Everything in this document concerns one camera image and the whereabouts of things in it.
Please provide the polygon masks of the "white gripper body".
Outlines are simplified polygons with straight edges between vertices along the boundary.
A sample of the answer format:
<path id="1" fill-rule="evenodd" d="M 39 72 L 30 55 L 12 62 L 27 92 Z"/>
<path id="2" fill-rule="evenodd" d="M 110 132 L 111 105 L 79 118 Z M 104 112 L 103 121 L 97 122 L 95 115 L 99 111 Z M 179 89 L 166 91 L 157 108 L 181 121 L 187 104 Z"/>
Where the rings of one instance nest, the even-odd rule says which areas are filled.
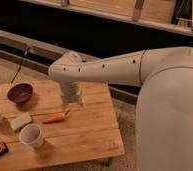
<path id="1" fill-rule="evenodd" d="M 61 83 L 61 99 L 64 107 L 71 103 L 83 105 L 82 88 L 78 82 Z"/>

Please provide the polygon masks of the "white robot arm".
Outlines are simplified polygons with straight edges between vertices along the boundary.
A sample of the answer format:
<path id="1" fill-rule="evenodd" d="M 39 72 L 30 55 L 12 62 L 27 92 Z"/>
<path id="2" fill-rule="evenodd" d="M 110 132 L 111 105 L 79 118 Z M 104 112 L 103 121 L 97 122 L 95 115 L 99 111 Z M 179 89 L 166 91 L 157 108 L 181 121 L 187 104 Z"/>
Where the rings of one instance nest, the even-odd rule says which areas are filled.
<path id="1" fill-rule="evenodd" d="M 79 98 L 78 83 L 138 86 L 138 171 L 193 171 L 193 47 L 142 50 L 84 62 L 73 51 L 48 69 L 66 102 Z"/>

